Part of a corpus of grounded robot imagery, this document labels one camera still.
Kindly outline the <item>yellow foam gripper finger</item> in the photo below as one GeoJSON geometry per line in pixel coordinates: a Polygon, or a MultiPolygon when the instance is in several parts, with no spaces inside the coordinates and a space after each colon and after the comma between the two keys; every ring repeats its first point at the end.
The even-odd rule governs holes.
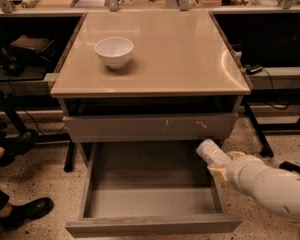
{"type": "Polygon", "coordinates": [[[207,166],[210,174],[220,183],[227,183],[227,170],[225,167],[215,167],[212,165],[207,166]]]}
{"type": "Polygon", "coordinates": [[[229,151],[227,153],[227,155],[232,159],[237,159],[239,157],[242,157],[242,156],[245,156],[245,153],[244,152],[241,152],[241,151],[229,151]]]}

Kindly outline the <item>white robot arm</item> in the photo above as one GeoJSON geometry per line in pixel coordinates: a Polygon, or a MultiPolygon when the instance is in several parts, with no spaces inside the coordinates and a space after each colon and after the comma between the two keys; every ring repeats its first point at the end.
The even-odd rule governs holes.
{"type": "Polygon", "coordinates": [[[229,157],[223,151],[206,156],[210,172],[267,211],[300,222],[300,175],[266,165],[251,155],[229,157]]]}

